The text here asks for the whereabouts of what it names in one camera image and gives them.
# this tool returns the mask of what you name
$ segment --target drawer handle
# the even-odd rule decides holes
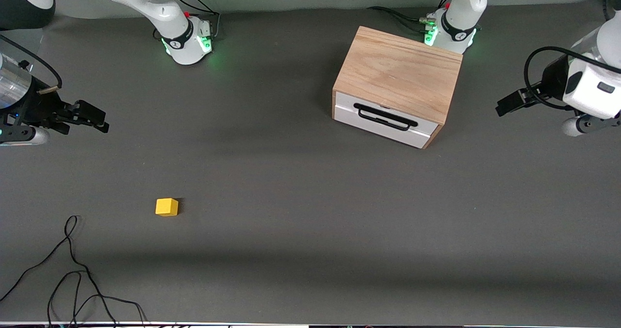
[[[356,103],[356,104],[353,104],[353,107],[355,109],[358,109],[358,115],[361,116],[362,118],[371,120],[371,121],[373,121],[375,123],[387,125],[388,127],[395,128],[395,129],[398,129],[400,131],[408,131],[408,129],[410,129],[410,127],[418,127],[419,126],[419,123],[416,122],[415,120],[403,118],[402,116],[397,116],[397,115],[394,115],[394,114],[391,114],[391,113],[388,113],[386,111],[382,111],[382,110],[379,110],[379,109],[374,109],[373,107],[370,107],[370,106],[367,106],[367,105]],[[405,125],[405,127],[402,127],[401,125],[396,125],[394,123],[388,122],[385,119],[375,118],[373,116],[365,115],[364,113],[362,113],[362,111],[369,112],[370,114],[374,114],[374,115],[378,115],[378,116],[383,116],[384,118],[388,118],[389,120],[394,120],[395,122],[399,122],[399,123]]]

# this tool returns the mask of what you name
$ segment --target yellow block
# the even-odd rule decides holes
[[[159,216],[175,216],[179,209],[179,202],[172,198],[160,198],[155,204],[155,214]]]

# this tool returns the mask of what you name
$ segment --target wooden drawer box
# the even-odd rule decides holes
[[[332,118],[426,148],[446,121],[461,57],[360,27],[332,89]]]

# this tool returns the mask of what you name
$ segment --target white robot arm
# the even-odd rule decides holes
[[[0,31],[42,28],[51,22],[55,0],[0,0]],[[87,125],[107,133],[106,112],[78,100],[71,105],[60,99],[62,79],[33,52],[0,35],[0,40],[28,54],[49,69],[56,85],[49,86],[29,73],[29,62],[0,52],[0,147],[41,145],[48,142],[46,129],[69,134],[70,125]]]
[[[472,44],[475,26],[481,18],[488,0],[452,0],[448,9],[441,7],[427,15],[435,19],[425,43],[463,54]]]
[[[499,116],[544,104],[576,113],[563,124],[563,131],[570,136],[621,125],[621,0],[611,1],[615,16],[577,41],[571,50],[543,47],[530,54],[524,71],[526,88],[498,102]],[[560,51],[565,56],[545,68],[540,82],[530,84],[528,65],[536,54],[546,50]],[[565,105],[548,102],[551,98]]]
[[[186,16],[173,1],[112,0],[146,16],[162,35],[166,52],[181,65],[192,65],[212,51],[211,25],[196,16]]]

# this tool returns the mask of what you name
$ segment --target wood grain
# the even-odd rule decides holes
[[[333,91],[444,125],[462,55],[360,27]]]

